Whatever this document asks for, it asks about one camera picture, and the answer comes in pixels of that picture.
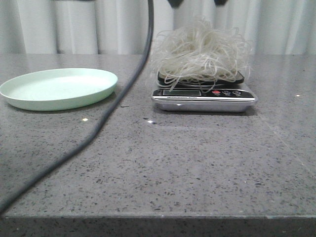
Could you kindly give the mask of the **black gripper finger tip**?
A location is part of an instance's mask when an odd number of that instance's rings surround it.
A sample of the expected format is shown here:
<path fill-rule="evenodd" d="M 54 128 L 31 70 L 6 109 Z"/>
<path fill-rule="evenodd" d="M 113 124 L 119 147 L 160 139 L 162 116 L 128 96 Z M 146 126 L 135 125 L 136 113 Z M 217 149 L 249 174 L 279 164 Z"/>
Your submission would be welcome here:
<path fill-rule="evenodd" d="M 214 0 L 215 5 L 225 5 L 227 0 Z"/>
<path fill-rule="evenodd" d="M 171 7 L 180 7 L 183 3 L 183 0 L 168 0 L 168 3 Z"/>

